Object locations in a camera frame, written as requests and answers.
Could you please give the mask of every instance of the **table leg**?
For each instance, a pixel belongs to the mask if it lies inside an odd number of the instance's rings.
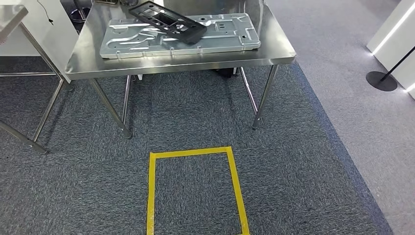
[[[244,80],[244,85],[248,93],[248,98],[251,101],[252,109],[256,115],[256,113],[258,113],[258,108],[256,107],[254,96],[252,95],[251,88],[249,87],[249,83],[245,75],[245,70],[243,67],[240,67],[239,70],[241,71],[242,79]]]
[[[131,77],[134,77],[134,75],[128,75],[127,76],[127,84],[125,85],[124,104],[122,105],[121,119],[122,119],[122,123],[124,123],[124,125],[125,125],[125,120],[127,118],[128,96],[130,94]]]
[[[53,108],[53,104],[55,103],[56,98],[58,97],[58,94],[61,91],[61,88],[62,88],[63,83],[64,83],[63,79],[60,79],[59,85],[55,89],[55,92],[53,93],[52,98],[50,99],[49,104],[47,105],[46,110],[43,113],[43,116],[42,116],[42,119],[40,120],[40,123],[38,125],[38,128],[36,129],[35,135],[33,137],[33,141],[34,142],[38,141],[39,135],[40,135],[40,133],[41,133],[41,131],[43,129],[43,126],[45,125],[46,119],[49,116],[50,111]]]
[[[38,145],[36,142],[32,141],[31,139],[29,139],[28,137],[26,137],[25,135],[13,129],[11,126],[7,125],[6,123],[2,121],[0,121],[0,128],[12,134],[16,138],[20,139],[20,141],[22,141],[23,143],[28,144],[30,147],[34,148],[39,153],[41,154],[46,153],[46,150],[42,146]]]
[[[262,116],[262,111],[264,110],[265,102],[267,101],[268,92],[269,92],[269,90],[272,86],[272,81],[275,78],[278,67],[279,67],[279,65],[272,65],[272,67],[271,67],[271,71],[270,71],[270,74],[268,75],[267,83],[265,84],[264,93],[262,94],[261,102],[259,103],[258,112],[256,112],[255,120],[254,120],[254,123],[252,125],[253,129],[256,129],[258,127],[259,119]]]
[[[26,138],[26,140],[24,140],[24,142],[31,142],[31,146],[33,146],[34,148],[36,147],[36,141],[39,138],[40,133],[42,132],[42,129],[45,125],[46,119],[50,114],[50,111],[52,110],[53,104],[56,101],[56,98],[58,97],[58,94],[62,88],[62,86],[65,84],[68,90],[73,90],[72,86],[65,80],[65,77],[63,77],[63,75],[61,74],[61,72],[59,71],[59,69],[56,67],[56,65],[54,64],[54,62],[51,60],[51,58],[46,54],[46,52],[43,50],[43,48],[39,45],[39,43],[36,41],[36,39],[33,37],[33,35],[29,32],[29,30],[26,28],[26,26],[24,26],[23,23],[20,23],[20,28],[23,32],[23,34],[25,35],[25,37],[30,41],[30,43],[33,45],[33,47],[37,50],[37,52],[40,54],[40,56],[42,57],[42,59],[46,62],[46,64],[49,66],[49,68],[51,70],[53,70],[53,72],[56,74],[56,76],[58,76],[59,78],[59,85],[58,87],[55,89],[55,92],[52,95],[52,98],[49,101],[49,104],[47,105],[47,108],[45,110],[45,112],[42,115],[42,119],[36,129],[35,135],[33,137],[33,140],[29,140]]]
[[[118,127],[121,128],[124,137],[127,139],[131,138],[131,133],[125,126],[125,124],[122,122],[122,120],[119,118],[117,112],[115,111],[114,107],[112,106],[110,100],[105,95],[104,91],[102,90],[101,86],[99,85],[98,81],[95,78],[88,79],[92,87],[95,89],[95,91],[98,93],[99,98],[101,99],[102,103],[104,103],[105,107],[110,111],[111,116],[113,116],[115,122],[117,123]]]

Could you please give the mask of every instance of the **table top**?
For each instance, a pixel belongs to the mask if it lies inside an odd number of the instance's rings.
[[[23,5],[0,5],[0,44],[27,14],[28,11]]]
[[[66,74],[72,80],[241,66],[289,64],[295,51],[264,0],[154,0],[185,16],[248,13],[261,47],[250,51],[102,59],[99,51],[112,19],[134,18],[119,5],[94,3],[79,35]]]

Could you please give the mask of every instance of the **black plastic frame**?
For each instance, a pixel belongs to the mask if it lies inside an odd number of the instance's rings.
[[[189,44],[197,43],[208,29],[206,26],[152,1],[132,7],[128,12],[170,37]]]

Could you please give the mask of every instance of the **black cable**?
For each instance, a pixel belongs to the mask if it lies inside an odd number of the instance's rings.
[[[53,25],[53,20],[51,20],[49,18],[49,15],[47,14],[46,8],[39,2],[39,0],[36,0],[36,1],[40,4],[40,6],[43,7],[43,9],[45,10],[45,13],[46,13],[47,20]]]

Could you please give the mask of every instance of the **floor marking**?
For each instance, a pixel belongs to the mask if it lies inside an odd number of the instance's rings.
[[[194,149],[185,151],[163,152],[163,153],[151,153],[150,152],[150,164],[148,169],[148,203],[147,203],[147,235],[154,234],[154,195],[156,184],[156,159],[162,158],[175,158],[186,157],[192,155],[204,155],[213,153],[226,153],[228,157],[229,169],[231,170],[231,178],[233,184],[233,190],[235,191],[236,205],[238,207],[239,220],[241,222],[242,234],[249,235],[248,219],[245,212],[244,201],[242,199],[241,186],[239,185],[238,173],[236,171],[235,159],[233,157],[232,148],[218,147],[218,148],[205,148]]]

